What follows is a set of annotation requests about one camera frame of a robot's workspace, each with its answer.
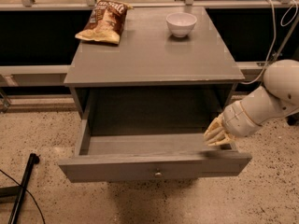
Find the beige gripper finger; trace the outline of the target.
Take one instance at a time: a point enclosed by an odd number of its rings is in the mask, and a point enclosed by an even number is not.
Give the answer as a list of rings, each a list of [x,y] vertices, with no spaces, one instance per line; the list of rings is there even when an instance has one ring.
[[[224,137],[224,127],[222,124],[222,115],[218,115],[212,120],[204,133],[206,140],[221,140]]]
[[[212,131],[206,134],[206,144],[208,146],[220,146],[224,144],[229,144],[235,140],[235,137],[227,133],[225,130],[222,131]]]

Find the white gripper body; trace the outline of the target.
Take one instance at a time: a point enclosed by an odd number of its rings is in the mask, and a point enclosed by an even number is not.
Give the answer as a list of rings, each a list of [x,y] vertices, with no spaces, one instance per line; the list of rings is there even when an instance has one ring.
[[[222,112],[222,125],[227,133],[238,138],[251,136],[262,128],[251,120],[240,101],[225,107]]]

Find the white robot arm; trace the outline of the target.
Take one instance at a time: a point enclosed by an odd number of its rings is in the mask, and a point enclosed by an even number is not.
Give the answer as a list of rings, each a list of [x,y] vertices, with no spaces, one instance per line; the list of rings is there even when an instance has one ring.
[[[299,111],[299,62],[281,60],[269,65],[263,84],[242,100],[227,105],[208,126],[204,141],[208,146],[228,144],[255,134],[270,119],[280,119]]]

